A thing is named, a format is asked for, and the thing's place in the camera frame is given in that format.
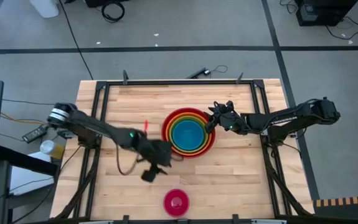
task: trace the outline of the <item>black floor stripe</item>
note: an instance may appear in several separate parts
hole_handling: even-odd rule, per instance
[[[358,46],[287,46],[280,47],[281,51],[347,51],[358,50]]]
[[[280,68],[281,78],[282,78],[282,81],[284,84],[284,89],[285,89],[286,97],[288,99],[288,103],[290,104],[290,106],[296,106],[292,88],[291,88],[290,79],[289,79],[288,73],[286,71],[283,54],[281,53],[281,50],[280,50],[280,44],[278,43],[276,30],[274,28],[273,19],[271,18],[271,13],[270,13],[270,10],[268,7],[267,0],[261,0],[261,2],[263,4],[263,9],[265,10],[266,20],[267,20],[268,28],[269,28],[270,35],[271,35],[271,40],[273,41],[274,51],[275,51],[275,54],[277,57],[278,66]],[[308,148],[306,146],[306,141],[304,139],[304,136],[302,136],[301,138],[298,139],[298,144],[299,144],[299,149],[301,150],[301,154],[302,154],[304,172],[306,173],[306,179],[308,181],[311,199],[312,200],[319,199],[316,179],[314,178],[314,172],[313,172],[313,168],[311,167],[310,156],[309,156],[309,152],[308,152]]]
[[[178,47],[103,47],[82,48],[83,53],[108,53],[108,52],[178,52],[178,51],[276,51],[274,46],[178,46]],[[355,51],[358,46],[283,46],[280,51]],[[77,53],[75,48],[66,49],[0,49],[0,54],[59,54]]]
[[[105,53],[105,52],[177,52],[177,51],[273,51],[273,46],[181,46],[181,47],[104,47],[104,48],[81,48],[82,53]],[[69,49],[0,49],[0,54],[55,54],[76,53],[76,48]]]

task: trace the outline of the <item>gray floor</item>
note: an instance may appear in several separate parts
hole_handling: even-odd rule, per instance
[[[281,46],[349,45],[331,37],[325,27],[299,27],[278,0],[268,0]],[[154,47],[199,45],[272,46],[260,0],[131,0],[126,15],[109,24],[83,1],[66,4],[80,47]],[[358,4],[349,13],[358,21]],[[351,35],[358,26],[348,22],[331,28]],[[358,45],[358,36],[352,45]],[[43,19],[28,1],[4,0],[0,8],[0,49],[74,48],[64,14]],[[114,52],[83,54],[95,79],[184,78],[202,67],[227,65],[225,74],[212,78],[281,78],[273,51]],[[297,103],[328,96],[342,118],[332,126],[313,126],[306,133],[311,162],[321,198],[358,195],[358,51],[283,52]],[[4,97],[46,103],[74,102],[80,80],[90,77],[79,54],[0,55]],[[13,118],[45,120],[51,107],[4,102],[2,111]],[[1,120],[0,133],[20,138],[36,126]],[[51,139],[51,132],[44,139]],[[0,144],[26,154],[39,150],[31,144],[0,137]],[[46,194],[38,190],[16,204],[14,219],[28,212]],[[22,222],[48,217],[52,196]]]

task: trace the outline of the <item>black metal frame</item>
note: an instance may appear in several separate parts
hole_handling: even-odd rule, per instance
[[[270,109],[268,106],[268,100],[267,95],[265,91],[265,86],[263,80],[129,80],[125,79],[125,81],[112,81],[112,82],[106,82],[106,81],[98,81],[96,84],[96,90],[95,90],[95,96],[93,99],[93,108],[92,108],[92,116],[95,117],[97,113],[97,106],[98,101],[100,97],[100,92],[102,89],[104,89],[104,97],[103,97],[103,103],[101,107],[101,116],[100,120],[105,120],[106,115],[106,107],[108,103],[108,97],[109,97],[109,90],[111,86],[122,86],[122,85],[250,85],[251,94],[252,94],[252,100],[253,105],[255,107],[255,112],[260,113],[260,107],[257,97],[257,91],[256,89],[260,89],[261,93],[261,100],[263,102],[263,109],[265,113],[269,113]],[[303,210],[301,205],[296,201],[295,197],[291,194],[291,192],[286,188],[285,185],[285,178],[283,174],[283,168],[281,165],[280,160],[280,153],[277,149],[277,146],[273,146],[272,150],[275,153],[275,164],[276,167],[274,168],[270,161],[270,154],[268,153],[268,144],[267,144],[267,138],[264,135],[260,135],[260,141],[262,145],[262,151],[263,151],[263,158],[265,162],[266,167],[266,174],[268,179],[268,185],[269,185],[269,191],[270,191],[270,197],[271,197],[271,204],[273,207],[273,213],[275,216],[275,219],[277,220],[288,220],[289,223],[358,223],[358,220],[348,220],[348,219],[340,219],[340,218],[324,218],[324,217],[317,217],[315,215],[309,215],[307,211]],[[82,162],[82,168],[80,172],[80,179],[79,179],[79,185],[78,185],[78,191],[73,196],[73,199],[71,199],[71,202],[68,205],[68,209],[65,209],[60,215],[55,217],[54,219],[51,219],[46,222],[39,222],[41,223],[78,223],[78,222],[88,222],[90,221],[91,213],[92,213],[92,205],[93,205],[93,196],[94,196],[94,190],[95,190],[95,181],[97,177],[97,167],[98,167],[98,161],[100,158],[100,146],[101,146],[101,140],[100,145],[97,149],[95,149],[95,155],[93,158],[93,164],[90,171],[87,173],[87,167],[88,167],[88,157],[90,155],[90,150],[86,148],[85,153],[83,156],[83,162]],[[279,186],[282,197],[283,197],[283,203],[285,208],[285,215],[282,215],[280,213],[280,208],[278,206],[278,199],[277,199],[277,193],[275,189],[275,183],[277,186]],[[87,185],[90,184],[90,188],[88,191],[88,198],[87,198],[87,204],[86,204],[86,210],[85,210],[85,216],[80,217],[80,207],[81,207],[81,200],[83,191],[87,187]],[[299,216],[292,216],[291,214],[291,205],[297,205],[293,206],[294,209],[297,211]],[[69,214],[73,210],[73,218],[68,218]],[[130,220],[129,216],[124,215],[122,220],[113,220],[113,223],[163,223],[163,224],[175,224],[175,223],[254,223],[252,219],[239,219],[237,214],[233,214],[232,219],[220,219],[220,220]]]

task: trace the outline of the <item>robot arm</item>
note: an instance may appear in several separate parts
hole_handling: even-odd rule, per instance
[[[158,165],[170,167],[172,143],[158,139],[148,139],[146,133],[133,128],[117,128],[96,118],[87,116],[83,111],[70,103],[56,103],[47,122],[52,128],[67,129],[78,136],[79,145],[97,148],[99,136],[112,139],[119,147],[137,152],[142,159],[151,164],[142,179],[152,182],[156,174],[163,170]]]
[[[341,117],[335,104],[326,97],[323,100],[308,100],[298,106],[270,114],[238,114],[231,101],[226,105],[214,102],[214,107],[209,109],[213,112],[212,115],[204,112],[209,119],[205,125],[207,133],[211,133],[218,124],[226,131],[242,135],[261,134],[267,131],[265,134],[268,135],[270,143],[282,142],[290,133],[313,124],[333,124]],[[285,122],[287,123],[282,126],[275,126]]]

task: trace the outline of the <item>wooden table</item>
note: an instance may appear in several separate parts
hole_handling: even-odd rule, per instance
[[[264,83],[270,111],[285,109],[280,80],[265,79]],[[82,81],[79,87],[76,105],[87,114],[92,110],[95,85],[96,81]],[[262,105],[260,92],[258,95],[259,105]],[[243,85],[112,86],[106,122],[143,129],[144,120],[148,119],[149,138],[161,138],[161,125],[172,111],[183,107],[207,111],[214,101],[226,103],[228,100],[234,102],[238,113],[255,112],[250,87]],[[287,138],[285,143],[297,147],[294,139]],[[76,139],[67,142],[63,162],[76,148]],[[307,211],[314,213],[298,151],[287,146],[281,146],[279,150],[287,187]],[[208,153],[195,159],[185,159],[184,162],[172,161],[172,168],[166,169],[169,175],[157,176],[152,184],[144,182],[139,176],[149,164],[140,163],[131,175],[122,176],[116,167],[115,155],[113,141],[103,138],[92,220],[121,220],[123,215],[129,215],[131,220],[172,219],[164,211],[162,200],[166,192],[173,188],[183,189],[189,195],[191,205],[184,218],[229,219],[234,213],[240,218],[274,217],[257,135],[239,136],[217,127],[216,140]],[[120,150],[121,167],[126,170],[135,156],[132,152]],[[75,193],[82,157],[83,150],[74,155],[61,172],[50,217],[58,215]],[[283,213],[278,187],[276,191]]]

